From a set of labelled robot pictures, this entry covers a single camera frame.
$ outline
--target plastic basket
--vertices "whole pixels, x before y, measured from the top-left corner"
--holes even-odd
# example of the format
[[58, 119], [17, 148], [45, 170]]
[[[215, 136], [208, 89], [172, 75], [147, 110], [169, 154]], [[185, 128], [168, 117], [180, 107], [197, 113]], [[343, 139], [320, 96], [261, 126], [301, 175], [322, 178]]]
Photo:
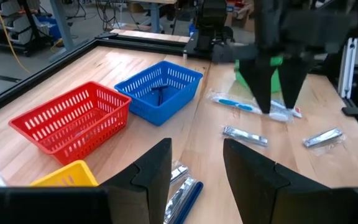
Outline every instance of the plastic basket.
[[49, 35], [53, 37], [53, 41], [56, 42], [60, 38], [62, 38], [62, 35], [60, 34], [59, 28], [57, 26], [57, 21], [54, 18], [48, 18], [45, 16], [39, 16], [37, 17], [38, 21], [41, 23], [48, 24], [49, 28]]
[[84, 159], [127, 123], [131, 99], [88, 82], [9, 125], [63, 165]]
[[95, 187], [98, 182], [84, 161], [78, 160], [30, 184], [34, 187]]
[[[200, 72], [162, 61], [115, 88], [132, 98], [132, 113], [160, 126], [194, 98], [202, 77]], [[168, 87], [162, 90], [162, 103], [158, 104], [160, 93], [152, 88], [161, 85]]]

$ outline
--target blue toothbrush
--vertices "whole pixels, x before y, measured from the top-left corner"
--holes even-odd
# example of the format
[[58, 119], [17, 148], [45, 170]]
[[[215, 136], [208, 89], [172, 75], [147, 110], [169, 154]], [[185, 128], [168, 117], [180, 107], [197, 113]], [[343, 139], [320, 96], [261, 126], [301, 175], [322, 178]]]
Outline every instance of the blue toothbrush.
[[[220, 104], [223, 104], [223, 105], [226, 105], [226, 106], [239, 108], [240, 110], [248, 111], [248, 112], [251, 112], [251, 113], [262, 114], [262, 111], [258, 107], [254, 106], [254, 105], [236, 102], [234, 100], [229, 100], [227, 98], [223, 98], [223, 97], [220, 97], [220, 96], [212, 97], [212, 101], [215, 101], [217, 103], [220, 103]], [[290, 120], [290, 118], [287, 115], [282, 114], [282, 113], [278, 113], [278, 112], [270, 113], [269, 116], [272, 119], [276, 120], [276, 121], [287, 122], [287, 121]]]

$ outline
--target shelf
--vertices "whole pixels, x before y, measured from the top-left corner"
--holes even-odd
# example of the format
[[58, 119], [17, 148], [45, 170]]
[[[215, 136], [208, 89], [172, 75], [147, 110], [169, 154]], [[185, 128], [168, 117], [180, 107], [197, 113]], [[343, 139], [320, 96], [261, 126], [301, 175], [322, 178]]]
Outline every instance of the shelf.
[[[53, 42], [50, 37], [44, 36], [44, 37], [40, 37], [40, 39], [33, 39], [27, 44], [12, 43], [12, 46], [16, 51], [23, 53], [25, 56], [29, 56], [31, 53], [41, 48], [44, 48], [47, 44], [52, 45]], [[6, 38], [1, 35], [0, 35], [0, 47], [5, 49], [10, 49]]]
[[[48, 26], [41, 26], [41, 27], [38, 27], [37, 28], [39, 33], [40, 33], [40, 36], [45, 36], [45, 34], [48, 34], [49, 33], [49, 28]], [[15, 44], [26, 44], [28, 42], [30, 42], [31, 38], [33, 36], [33, 30], [31, 29], [31, 27], [28, 27], [20, 32], [11, 32], [11, 31], [8, 31], [8, 34], [11, 38], [11, 42], [15, 43]], [[0, 32], [0, 36], [5, 36], [5, 33], [4, 32]]]
[[0, 3], [0, 14], [2, 16], [10, 16], [18, 13], [21, 10], [21, 7], [17, 0], [10, 0]]
[[15, 33], [21, 33], [30, 27], [29, 19], [25, 15], [18, 15], [15, 18], [4, 18], [4, 24], [9, 32]]

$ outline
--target silver nail clipper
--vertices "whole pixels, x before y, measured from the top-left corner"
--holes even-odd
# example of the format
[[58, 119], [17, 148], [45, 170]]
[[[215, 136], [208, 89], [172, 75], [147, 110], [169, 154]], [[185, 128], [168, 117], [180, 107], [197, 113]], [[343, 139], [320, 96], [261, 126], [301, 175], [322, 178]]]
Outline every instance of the silver nail clipper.
[[318, 146], [322, 146], [325, 144], [329, 144], [329, 143], [335, 141], [337, 138], [341, 137], [342, 135], [343, 135], [343, 132], [341, 130], [339, 130], [338, 128], [332, 128], [328, 131], [319, 133], [313, 137], [303, 140], [303, 144], [307, 148], [318, 147]]
[[181, 177], [183, 177], [185, 174], [187, 174], [188, 171], [189, 168], [187, 168], [187, 166], [184, 165], [180, 165], [178, 168], [174, 169], [171, 172], [171, 184], [174, 183], [176, 180], [180, 179]]
[[267, 147], [267, 139], [258, 136], [256, 134], [248, 133], [246, 131], [242, 131], [240, 129], [232, 128], [230, 126], [226, 126], [223, 129], [223, 134], [225, 136], [232, 137], [234, 139], [238, 139], [240, 141], [249, 142], [251, 144], [256, 144], [262, 147]]

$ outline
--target floor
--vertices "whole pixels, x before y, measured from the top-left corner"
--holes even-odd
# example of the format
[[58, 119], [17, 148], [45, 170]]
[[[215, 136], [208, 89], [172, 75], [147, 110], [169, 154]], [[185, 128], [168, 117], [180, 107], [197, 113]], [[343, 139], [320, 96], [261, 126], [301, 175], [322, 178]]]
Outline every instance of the floor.
[[[42, 1], [42, 7], [48, 11], [52, 12], [48, 1]], [[75, 18], [71, 19], [70, 22], [73, 23], [71, 27], [71, 34], [73, 36], [75, 42], [82, 42], [84, 40], [91, 40], [94, 36], [102, 33], [102, 21], [98, 16], [96, 7], [92, 4], [87, 4], [84, 6], [86, 11], [86, 19], [84, 18]], [[67, 9], [68, 14], [74, 14], [76, 9], [70, 8]], [[79, 16], [83, 15], [83, 11], [79, 11]], [[114, 15], [114, 11], [112, 9], [108, 9], [108, 16], [112, 18]], [[142, 23], [147, 18], [142, 14], [132, 14], [128, 13], [128, 10], [124, 8], [123, 13], [120, 14], [118, 11], [116, 12], [116, 18], [119, 22], [126, 23], [134, 23], [136, 22]], [[164, 26], [165, 33], [171, 34], [172, 29], [169, 25], [172, 22], [167, 21], [165, 18], [161, 20], [161, 25]], [[178, 21], [177, 26], [175, 28], [175, 35], [188, 35], [188, 24], [189, 22]], [[254, 34], [251, 32], [246, 32], [240, 27], [233, 27], [234, 30], [234, 38], [237, 42], [247, 43], [252, 42], [254, 39]], [[12, 56], [11, 52], [6, 49], [0, 49], [0, 75], [5, 77], [12, 77], [17, 79], [24, 79], [30, 76], [31, 74], [38, 72], [39, 70], [45, 68], [49, 64], [49, 58], [54, 54], [53, 51], [58, 51], [58, 49], [49, 49], [46, 48], [43, 51], [37, 52], [30, 57], [25, 57], [23, 55], [18, 55], [19, 60], [28, 69], [31, 73], [27, 73], [24, 69], [17, 63], [15, 58]], [[14, 82], [7, 82], [0, 80], [0, 91], [1, 89], [6, 89], [12, 86]]]

